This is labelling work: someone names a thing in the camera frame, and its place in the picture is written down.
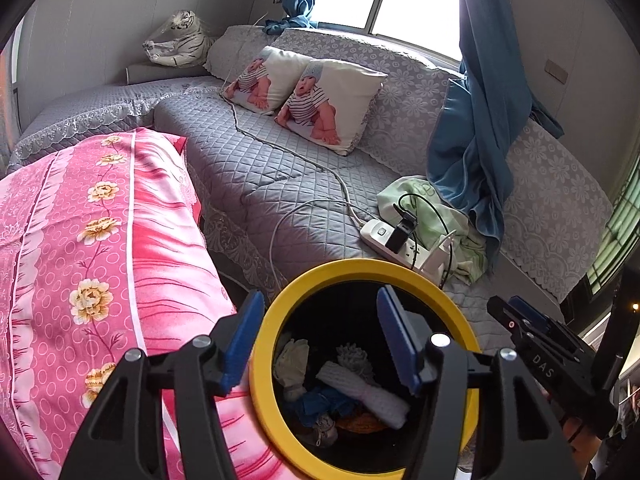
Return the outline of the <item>right hand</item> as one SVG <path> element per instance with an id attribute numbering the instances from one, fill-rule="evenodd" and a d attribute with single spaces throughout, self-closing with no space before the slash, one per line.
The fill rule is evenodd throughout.
<path id="1" fill-rule="evenodd" d="M 567 418 L 562 425 L 564 437 L 572 448 L 572 456 L 580 478 L 587 478 L 590 463 L 597 455 L 602 440 L 580 419 Z"/>

